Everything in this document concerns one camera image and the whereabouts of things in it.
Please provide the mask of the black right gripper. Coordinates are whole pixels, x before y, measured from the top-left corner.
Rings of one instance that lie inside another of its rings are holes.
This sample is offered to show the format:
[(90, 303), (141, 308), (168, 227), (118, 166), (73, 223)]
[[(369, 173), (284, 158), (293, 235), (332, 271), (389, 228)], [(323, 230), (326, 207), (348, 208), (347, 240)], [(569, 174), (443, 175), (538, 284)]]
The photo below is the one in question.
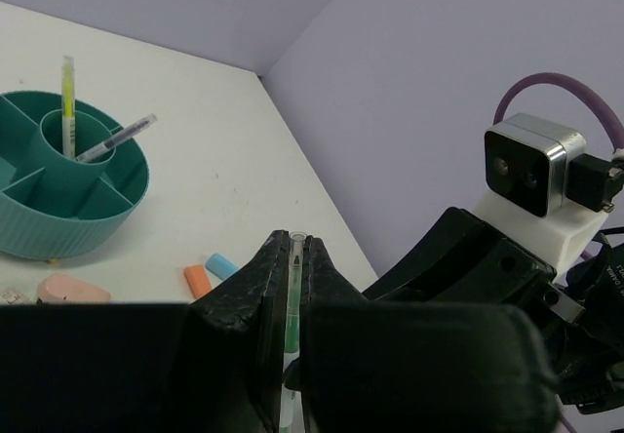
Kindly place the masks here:
[(364, 295), (367, 337), (401, 367), (585, 363), (584, 309), (554, 267), (464, 209), (447, 209)]

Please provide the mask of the purple gel pen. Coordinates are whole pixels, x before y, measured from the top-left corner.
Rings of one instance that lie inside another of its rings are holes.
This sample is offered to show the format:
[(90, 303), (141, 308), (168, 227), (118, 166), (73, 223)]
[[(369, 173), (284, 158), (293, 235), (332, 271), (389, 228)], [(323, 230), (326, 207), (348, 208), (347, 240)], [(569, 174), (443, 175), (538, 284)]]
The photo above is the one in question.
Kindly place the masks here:
[(79, 163), (90, 163), (94, 162), (100, 157), (104, 156), (111, 150), (117, 148), (128, 140), (134, 138), (142, 131), (148, 129), (150, 126), (155, 124), (158, 121), (158, 118), (155, 114), (150, 114), (136, 121), (132, 125), (125, 127), (121, 131), (115, 133), (110, 138), (94, 145), (90, 149), (82, 152), (78, 155), (75, 160)]

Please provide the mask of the green gel pen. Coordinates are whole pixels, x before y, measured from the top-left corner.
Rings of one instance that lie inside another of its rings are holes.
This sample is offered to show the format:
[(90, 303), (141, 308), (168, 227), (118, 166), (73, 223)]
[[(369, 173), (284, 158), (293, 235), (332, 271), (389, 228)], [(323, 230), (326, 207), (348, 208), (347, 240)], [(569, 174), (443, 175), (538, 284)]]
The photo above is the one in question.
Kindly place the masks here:
[[(303, 248), (306, 234), (292, 232), (289, 247), (288, 298), (286, 309), (283, 373), (299, 353), (299, 305), (301, 296)], [(279, 431), (291, 432), (296, 394), (282, 384)]]

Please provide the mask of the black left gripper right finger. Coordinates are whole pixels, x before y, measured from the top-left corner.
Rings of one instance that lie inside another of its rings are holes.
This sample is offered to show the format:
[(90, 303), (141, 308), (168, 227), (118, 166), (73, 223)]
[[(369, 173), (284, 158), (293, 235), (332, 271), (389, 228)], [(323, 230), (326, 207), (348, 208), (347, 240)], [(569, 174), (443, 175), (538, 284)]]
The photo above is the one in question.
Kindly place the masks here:
[(299, 381), (309, 432), (551, 432), (556, 377), (520, 309), (370, 301), (319, 238), (304, 253)]

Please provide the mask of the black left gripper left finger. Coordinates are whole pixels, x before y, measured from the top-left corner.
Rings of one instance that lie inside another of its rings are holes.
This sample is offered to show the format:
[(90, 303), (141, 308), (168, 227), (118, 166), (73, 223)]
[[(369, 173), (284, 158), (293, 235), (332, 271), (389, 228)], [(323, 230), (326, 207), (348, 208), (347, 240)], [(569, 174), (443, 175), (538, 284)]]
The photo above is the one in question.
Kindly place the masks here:
[(1, 309), (5, 432), (275, 432), (289, 236), (192, 303)]

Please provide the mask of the yellow gel pen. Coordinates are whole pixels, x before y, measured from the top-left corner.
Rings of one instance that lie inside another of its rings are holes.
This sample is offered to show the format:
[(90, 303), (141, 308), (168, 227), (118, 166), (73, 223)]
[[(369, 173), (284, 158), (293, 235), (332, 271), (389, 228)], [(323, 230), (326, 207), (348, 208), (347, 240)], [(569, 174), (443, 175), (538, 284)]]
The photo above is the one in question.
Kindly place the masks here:
[(62, 154), (75, 158), (75, 79), (74, 59), (64, 56), (61, 66)]

